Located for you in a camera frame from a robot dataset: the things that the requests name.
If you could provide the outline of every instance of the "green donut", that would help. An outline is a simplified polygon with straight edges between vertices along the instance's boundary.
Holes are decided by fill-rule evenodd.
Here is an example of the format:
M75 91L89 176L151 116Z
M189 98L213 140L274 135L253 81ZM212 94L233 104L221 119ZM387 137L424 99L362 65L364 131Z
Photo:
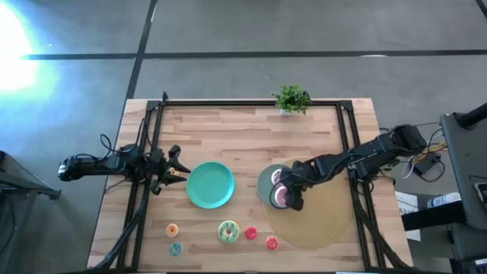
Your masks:
M218 237L226 244L232 244L240 235L240 229L234 221L224 221L218 228Z

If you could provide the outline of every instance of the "white pot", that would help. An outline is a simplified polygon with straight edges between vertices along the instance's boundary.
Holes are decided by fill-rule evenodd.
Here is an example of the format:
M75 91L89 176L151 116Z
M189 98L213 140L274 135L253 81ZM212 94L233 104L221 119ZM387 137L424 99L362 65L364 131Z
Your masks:
M280 114L281 114L281 115L283 115L283 116L284 116L284 115L295 115L295 114L296 114L296 112L288 112L288 111L286 111L286 110L279 110L279 112L280 112Z

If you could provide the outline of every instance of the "wooden table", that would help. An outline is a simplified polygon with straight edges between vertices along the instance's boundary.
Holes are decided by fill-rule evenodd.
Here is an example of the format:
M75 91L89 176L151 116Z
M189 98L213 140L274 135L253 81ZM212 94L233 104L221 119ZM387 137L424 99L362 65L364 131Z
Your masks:
M372 100L351 100L360 140L372 140L379 134ZM146 103L147 100L127 101L117 147L135 141ZM151 121L150 129L153 129L154 119ZM347 117L345 121L349 143L352 144ZM256 178L270 164L342 152L333 107L310 107L306 116L279 116L275 107L165 107L159 139L165 151L178 144L182 148L180 163L189 169L204 161L226 164L235 176L236 188L226 205L213 210L193 205L186 195L186 183L162 186L159 196L151 195L139 271L316 272L363 269L355 219L350 221L348 229L337 242L318 250L299 249L283 240L276 252L266 251L263 246L266 237L275 234L266 221L263 202L257 196ZM346 172L337 176L345 180ZM107 186L120 179L111 176ZM393 185L389 180L377 180L374 184L372 196L379 229L399 257L412 265ZM104 196L88 266L99 263L119 237L129 189L130 184L123 183ZM259 237L256 241L247 241L242 235L233 245L223 244L216 231L219 224L228 219L236 221L241 228L256 226ZM180 227L177 238L168 238L164 233L170 223ZM128 265L132 258L134 236L129 242ZM371 259L375 262L368 236ZM169 254L169 246L174 241L184 246L180 256Z

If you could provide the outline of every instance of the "gray concrete floor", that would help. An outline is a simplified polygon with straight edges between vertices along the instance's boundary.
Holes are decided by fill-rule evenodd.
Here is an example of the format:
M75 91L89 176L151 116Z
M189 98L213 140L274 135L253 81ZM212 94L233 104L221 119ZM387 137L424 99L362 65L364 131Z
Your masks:
M134 61L12 56L136 53L149 2L0 2L0 35L8 37L0 44L0 150L62 189L57 201L37 198L18 272L85 267L106 178L60 182L59 161L103 154L100 133L116 138ZM159 0L146 51L395 49L487 49L487 20L474 0ZM312 97L371 97L379 124L389 127L486 102L485 72L487 56L145 60L134 97L268 97L299 84ZM399 167L396 189L454 191L444 157L440 181L402 180ZM412 244L415 264L445 270L425 248Z

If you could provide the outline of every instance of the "potted plant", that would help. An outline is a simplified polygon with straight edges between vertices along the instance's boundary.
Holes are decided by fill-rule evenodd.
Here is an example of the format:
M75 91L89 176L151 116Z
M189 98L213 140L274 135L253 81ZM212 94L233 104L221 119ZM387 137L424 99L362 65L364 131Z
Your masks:
M310 105L311 99L307 91L303 91L298 85L282 86L280 94L271 92L275 97L275 105L281 110L281 115L303 113Z

